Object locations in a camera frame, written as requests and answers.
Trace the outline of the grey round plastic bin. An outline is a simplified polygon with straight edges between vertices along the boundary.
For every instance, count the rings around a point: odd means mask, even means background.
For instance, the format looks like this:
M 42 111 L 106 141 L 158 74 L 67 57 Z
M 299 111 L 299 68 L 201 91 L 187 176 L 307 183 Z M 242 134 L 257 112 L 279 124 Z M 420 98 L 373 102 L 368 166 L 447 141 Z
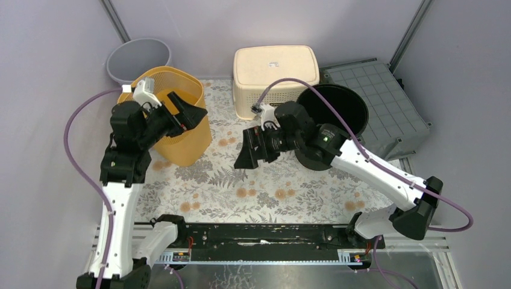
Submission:
M 108 56 L 106 71 L 116 83 L 131 84 L 146 71 L 172 64 L 172 52 L 163 41 L 154 38 L 134 39 L 117 47 Z

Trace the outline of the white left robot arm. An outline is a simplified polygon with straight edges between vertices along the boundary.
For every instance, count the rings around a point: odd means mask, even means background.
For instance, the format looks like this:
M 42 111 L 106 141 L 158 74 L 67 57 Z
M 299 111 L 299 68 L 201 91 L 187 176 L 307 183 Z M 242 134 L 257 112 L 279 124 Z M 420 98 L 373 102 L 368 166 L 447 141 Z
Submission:
M 151 269 L 163 251 L 187 240 L 184 219 L 164 215 L 137 249 L 132 246 L 134 212 L 151 163 L 149 150 L 163 137 L 195 129 L 207 115 L 205 108 L 188 104 L 174 92 L 168 99 L 176 114 L 153 96 L 112 108 L 112 132 L 100 164 L 100 181 L 93 183 L 103 201 L 99 238 L 92 263 L 77 278 L 77 288 L 147 288 Z

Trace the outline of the yellow bin with black liner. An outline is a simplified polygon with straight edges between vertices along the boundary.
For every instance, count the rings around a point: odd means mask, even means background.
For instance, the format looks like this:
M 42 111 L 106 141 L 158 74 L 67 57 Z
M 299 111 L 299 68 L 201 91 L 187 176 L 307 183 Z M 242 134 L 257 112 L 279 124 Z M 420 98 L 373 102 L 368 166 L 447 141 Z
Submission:
M 151 77 L 155 80 L 154 94 L 171 114 L 177 114 L 178 110 L 168 98 L 168 93 L 175 92 L 187 103 L 205 108 L 205 96 L 203 85 L 192 75 L 169 66 L 160 66 L 148 70 L 130 86 L 134 87 L 144 77 Z M 121 93 L 118 103 L 134 101 L 132 93 Z M 150 105 L 145 104 L 143 108 L 151 110 Z M 185 167 L 192 165 L 205 152 L 212 141 L 207 115 L 200 124 L 192 130 L 184 131 L 176 137 L 163 137 L 153 147 L 161 156 L 175 165 Z M 132 155 L 140 158 L 149 154 L 147 151 L 120 151 L 121 154 Z

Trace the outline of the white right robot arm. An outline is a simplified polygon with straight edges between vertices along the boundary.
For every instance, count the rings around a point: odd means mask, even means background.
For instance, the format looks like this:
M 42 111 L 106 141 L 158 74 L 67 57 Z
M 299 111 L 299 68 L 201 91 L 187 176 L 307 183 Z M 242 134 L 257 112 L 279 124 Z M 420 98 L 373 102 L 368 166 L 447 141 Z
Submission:
M 346 229 L 346 242 L 360 248 L 378 235 L 398 232 L 423 240 L 438 206 L 443 182 L 410 175 L 357 146 L 340 127 L 316 124 L 306 109 L 293 101 L 277 108 L 265 105 L 260 126 L 243 130 L 236 169 L 256 169 L 258 161 L 275 161 L 282 152 L 297 151 L 313 162 L 348 172 L 389 198 L 393 204 L 371 213 L 358 213 Z

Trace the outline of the grey plastic storage bin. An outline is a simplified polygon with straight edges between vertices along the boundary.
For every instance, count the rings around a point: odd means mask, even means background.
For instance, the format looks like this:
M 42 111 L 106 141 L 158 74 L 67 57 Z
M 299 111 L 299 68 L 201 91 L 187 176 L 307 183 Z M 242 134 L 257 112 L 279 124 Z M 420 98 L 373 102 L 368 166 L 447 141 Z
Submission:
M 338 84 L 362 97 L 369 111 L 359 140 L 365 148 L 390 161 L 409 157 L 430 135 L 431 123 L 419 115 L 389 66 L 370 58 L 322 67 L 321 83 Z

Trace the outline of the cream perforated plastic basket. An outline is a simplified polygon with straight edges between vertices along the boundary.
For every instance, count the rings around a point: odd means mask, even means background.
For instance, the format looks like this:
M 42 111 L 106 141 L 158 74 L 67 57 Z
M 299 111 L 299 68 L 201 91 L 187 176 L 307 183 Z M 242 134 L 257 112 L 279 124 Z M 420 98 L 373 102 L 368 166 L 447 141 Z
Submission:
M 263 91 L 282 78 L 296 78 L 310 85 L 320 80 L 313 49 L 306 45 L 274 45 L 242 48 L 233 61 L 233 102 L 238 118 L 253 120 L 251 107 Z

